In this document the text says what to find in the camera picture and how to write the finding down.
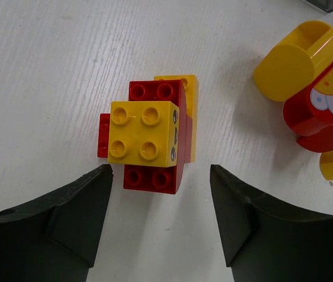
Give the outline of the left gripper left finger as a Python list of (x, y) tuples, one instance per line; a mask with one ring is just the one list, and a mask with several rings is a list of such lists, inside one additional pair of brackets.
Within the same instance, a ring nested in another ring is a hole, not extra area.
[(0, 281), (85, 281), (113, 181), (108, 164), (0, 211)]

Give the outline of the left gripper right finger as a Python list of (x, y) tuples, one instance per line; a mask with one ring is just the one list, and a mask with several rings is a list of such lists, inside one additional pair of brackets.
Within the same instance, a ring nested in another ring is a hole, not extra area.
[(210, 187), (235, 281), (333, 281), (333, 215), (277, 199), (218, 164)]

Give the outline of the red long lego brick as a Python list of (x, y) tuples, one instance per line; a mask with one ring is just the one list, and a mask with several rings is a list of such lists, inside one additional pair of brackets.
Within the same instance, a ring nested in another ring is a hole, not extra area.
[(128, 165), (124, 167), (124, 188), (175, 194), (181, 184), (187, 144), (187, 102), (180, 79), (132, 81), (129, 101), (170, 101), (179, 107), (177, 164), (172, 167)]

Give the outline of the small red lego brick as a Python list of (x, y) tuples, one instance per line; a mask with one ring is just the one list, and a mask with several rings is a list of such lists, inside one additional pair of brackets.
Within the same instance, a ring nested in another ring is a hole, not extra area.
[(99, 116), (98, 130), (98, 150), (97, 156), (100, 158), (108, 157), (110, 114), (101, 113)]

